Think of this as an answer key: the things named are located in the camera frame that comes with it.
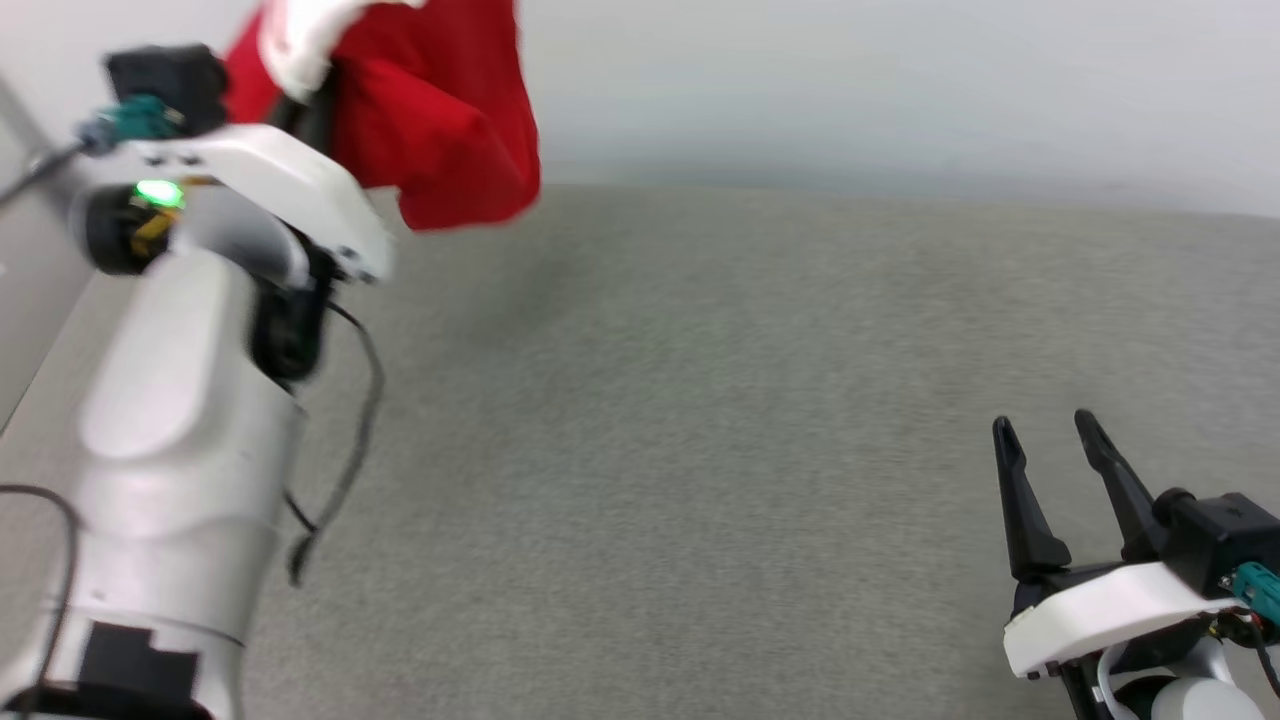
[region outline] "wire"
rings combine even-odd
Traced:
[[[289,512],[293,512],[293,518],[300,525],[306,528],[308,533],[316,532],[316,524],[311,521],[311,518],[307,518],[307,514],[303,512],[301,507],[298,507],[298,498],[293,497],[292,489],[284,489],[284,502],[289,506]]]
[[[307,534],[293,546],[293,551],[289,553],[289,583],[296,588],[302,587],[302,574],[306,571],[311,551],[315,550],[320,537],[338,516],[342,503],[346,502],[347,495],[356,483],[356,478],[360,477],[360,470],[365,465],[365,457],[369,456],[369,445],[374,437],[374,420],[378,418],[378,407],[383,401],[383,388],[387,384],[383,361],[378,357],[378,347],[374,345],[374,338],[369,334],[365,324],[337,302],[329,301],[329,309],[351,323],[351,327],[360,334],[360,343],[369,357],[369,392],[365,396],[365,405],[360,411],[360,428],[356,430],[356,445],[347,457],[347,465],[343,468],[342,475],[338,478],[338,484],[334,486],[333,493],[329,496],[329,502],[325,503],[324,510],[320,511],[316,520],[311,521],[307,519],[292,493],[287,492],[284,496],[289,510],[293,511],[293,516],[302,523],[302,527],[307,528]]]
[[[1258,661],[1262,662],[1262,671],[1267,676],[1267,683],[1271,684],[1271,692],[1280,697],[1280,676],[1276,676],[1276,666],[1271,662],[1271,653],[1267,652],[1267,641],[1262,635],[1262,628],[1260,626],[1260,619],[1257,615],[1248,615],[1242,618],[1244,624],[1249,626],[1249,633],[1253,635],[1253,648],[1258,651]]]
[[[58,638],[63,634],[63,625],[67,623],[67,611],[72,598],[72,585],[76,582],[76,565],[79,557],[79,527],[81,519],[72,503],[56,492],[35,486],[5,486],[0,484],[0,495],[28,495],[52,502],[67,520],[67,570],[63,574],[63,592],[58,600],[58,609],[54,611],[54,620],[49,628],[49,639],[45,642],[45,656],[40,661],[40,671],[36,674],[36,684],[27,693],[23,702],[19,720],[28,720],[31,714],[40,705],[40,692],[49,684],[49,667],[54,664],[54,652],[58,650]]]
[[[65,165],[72,160],[72,158],[76,158],[83,151],[84,151],[84,142],[77,141],[68,145],[67,147],[63,147],[61,150],[46,152],[40,158],[37,158],[36,161],[27,168],[26,174],[23,174],[13,183],[10,183],[8,187],[5,187],[3,191],[0,191],[0,208],[8,205],[9,201],[12,201],[14,197],[18,197],[24,190],[45,179],[46,177],[52,174],[54,170]]]

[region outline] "red fabric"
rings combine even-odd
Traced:
[[[280,95],[259,58],[261,22],[227,56],[232,122],[261,122]],[[513,0],[371,5],[333,56],[334,159],[365,187],[398,187],[411,228],[508,220],[538,197]]]

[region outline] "cable connector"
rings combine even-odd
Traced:
[[[1280,624],[1280,578],[1258,562],[1245,562],[1235,569],[1231,593],[1251,610]]]
[[[168,140],[180,135],[184,118],[155,95],[133,95],[81,123],[77,136],[84,154],[101,158],[129,140]]]

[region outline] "white wall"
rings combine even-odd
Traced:
[[[0,168],[19,165],[26,142],[0,122]],[[0,215],[0,428],[70,313],[88,265],[45,197],[19,197]]]
[[[550,181],[1280,214],[1274,0],[527,0]]]

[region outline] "gray table surface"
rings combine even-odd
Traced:
[[[1156,492],[1280,510],[1277,275],[1271,220],[754,191],[554,187],[507,228],[406,233],[390,286],[343,293],[390,391],[307,587],[268,580],[250,717],[1071,717],[1001,651],[991,420],[1078,561],[1120,544],[1080,406]],[[5,480],[70,486],[129,292],[90,287],[0,437]],[[335,325],[305,505],[366,377]],[[52,518],[0,503],[0,648]]]

